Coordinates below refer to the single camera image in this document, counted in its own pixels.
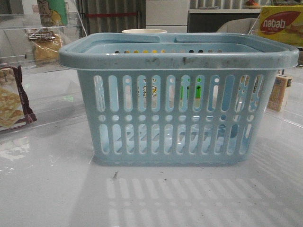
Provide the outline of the yellow nabati wafer box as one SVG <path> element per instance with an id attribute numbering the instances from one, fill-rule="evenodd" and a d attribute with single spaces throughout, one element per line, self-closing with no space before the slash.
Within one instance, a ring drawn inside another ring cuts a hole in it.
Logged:
<path id="1" fill-rule="evenodd" d="M 263 6 L 255 34 L 285 44 L 302 47 L 302 5 Z"/>

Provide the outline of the green cartoon snack bag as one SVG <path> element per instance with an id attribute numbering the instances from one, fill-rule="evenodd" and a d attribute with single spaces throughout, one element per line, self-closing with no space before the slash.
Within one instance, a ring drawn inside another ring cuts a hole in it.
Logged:
<path id="1" fill-rule="evenodd" d="M 38 0 L 37 5 L 43 26 L 67 25 L 67 11 L 64 0 Z"/>

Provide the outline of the cracker package brown wrapper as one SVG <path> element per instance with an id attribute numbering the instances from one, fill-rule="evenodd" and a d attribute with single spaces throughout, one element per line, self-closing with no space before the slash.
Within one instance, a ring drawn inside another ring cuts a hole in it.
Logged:
<path id="1" fill-rule="evenodd" d="M 0 130 L 7 131 L 37 120 L 22 86 L 22 69 L 0 69 Z"/>

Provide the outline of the clear acrylic shelf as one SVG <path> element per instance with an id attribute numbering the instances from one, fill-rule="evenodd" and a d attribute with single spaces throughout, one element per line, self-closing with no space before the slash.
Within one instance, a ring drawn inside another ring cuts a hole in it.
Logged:
<path id="1" fill-rule="evenodd" d="M 293 78 L 294 78 L 294 75 L 291 75 L 290 72 L 287 72 L 287 70 L 285 70 L 285 69 L 278 70 L 277 75 L 289 75 L 289 76 L 292 76 L 292 81 L 293 81 Z M 289 92 L 288 92 L 288 100 L 289 100 L 289 95 L 290 95 L 290 89 L 291 89 L 291 87 L 289 88 Z M 283 112 L 283 111 L 276 112 L 276 111 L 273 111 L 273 110 L 270 110 L 270 109 L 267 109 L 267 111 L 270 112 L 270 113 L 275 113 L 278 116 L 282 116 L 282 112 Z"/>
<path id="2" fill-rule="evenodd" d="M 25 92 L 26 74 L 59 70 L 59 50 L 85 35 L 78 12 L 0 16 L 0 131 L 37 120 Z"/>

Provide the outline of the small beige carton box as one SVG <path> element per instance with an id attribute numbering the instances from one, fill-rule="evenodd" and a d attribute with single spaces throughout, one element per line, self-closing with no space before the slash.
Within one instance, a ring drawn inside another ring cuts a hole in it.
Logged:
<path id="1" fill-rule="evenodd" d="M 269 97 L 267 109 L 276 112 L 283 111 L 287 104 L 288 92 L 291 85 L 292 76 L 277 75 Z"/>

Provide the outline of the clear acrylic right shelf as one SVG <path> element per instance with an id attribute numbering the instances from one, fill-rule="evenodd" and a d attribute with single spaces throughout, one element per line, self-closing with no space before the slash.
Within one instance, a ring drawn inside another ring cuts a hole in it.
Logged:
<path id="1" fill-rule="evenodd" d="M 289 76 L 292 76 L 292 81 L 293 81 L 293 78 L 294 78 L 294 75 L 291 75 L 290 72 L 287 72 L 287 70 L 285 70 L 285 69 L 278 70 L 277 75 L 289 75 Z M 289 100 L 289 95 L 290 95 L 290 89 L 291 89 L 291 87 L 289 88 L 289 92 L 288 92 L 288 100 Z M 270 112 L 270 113 L 275 113 L 278 116 L 282 116 L 282 112 L 283 112 L 283 111 L 276 112 L 276 111 L 273 111 L 273 110 L 270 110 L 270 109 L 267 109 L 267 111 Z"/>

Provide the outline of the clear acrylic left shelf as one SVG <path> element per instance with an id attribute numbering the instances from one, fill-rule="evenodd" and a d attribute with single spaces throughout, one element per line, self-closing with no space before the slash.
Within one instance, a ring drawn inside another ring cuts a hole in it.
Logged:
<path id="1" fill-rule="evenodd" d="M 85 35 L 78 12 L 0 16 L 0 131 L 37 120 L 25 92 L 26 74 L 59 70 L 59 50 Z"/>

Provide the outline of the dark shelf unit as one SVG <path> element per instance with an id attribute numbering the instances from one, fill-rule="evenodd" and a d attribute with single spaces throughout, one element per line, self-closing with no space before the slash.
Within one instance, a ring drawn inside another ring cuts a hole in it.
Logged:
<path id="1" fill-rule="evenodd" d="M 189 33 L 216 32 L 224 23 L 244 18 L 257 18 L 260 9 L 190 9 Z"/>

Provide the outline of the white drawer cabinet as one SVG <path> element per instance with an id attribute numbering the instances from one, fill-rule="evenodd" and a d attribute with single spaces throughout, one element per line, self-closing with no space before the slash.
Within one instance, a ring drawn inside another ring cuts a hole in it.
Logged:
<path id="1" fill-rule="evenodd" d="M 162 29 L 168 33 L 187 33 L 188 0 L 147 0 L 145 25 L 148 29 Z"/>

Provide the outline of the light blue plastic basket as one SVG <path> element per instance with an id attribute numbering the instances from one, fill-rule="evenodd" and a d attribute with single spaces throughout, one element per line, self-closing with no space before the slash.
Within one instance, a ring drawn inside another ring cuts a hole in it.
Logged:
<path id="1" fill-rule="evenodd" d="M 232 33 L 98 33 L 65 45 L 95 158 L 232 164 L 250 155 L 279 70 L 296 47 Z"/>

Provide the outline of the packaged bread clear wrapper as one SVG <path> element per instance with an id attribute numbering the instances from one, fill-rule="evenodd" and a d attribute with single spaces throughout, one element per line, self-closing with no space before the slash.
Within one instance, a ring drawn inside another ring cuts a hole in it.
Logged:
<path id="1" fill-rule="evenodd" d="M 27 39 L 34 49 L 37 65 L 53 63 L 59 60 L 59 50 L 63 46 L 60 30 L 55 27 L 27 29 Z"/>

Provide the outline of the white paper cup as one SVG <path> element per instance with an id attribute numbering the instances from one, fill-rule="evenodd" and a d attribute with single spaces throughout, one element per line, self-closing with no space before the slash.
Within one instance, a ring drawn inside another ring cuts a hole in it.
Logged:
<path id="1" fill-rule="evenodd" d="M 122 34 L 131 34 L 131 35 L 159 35 L 159 34 L 166 34 L 166 30 L 162 29 L 127 29 L 123 30 Z"/>

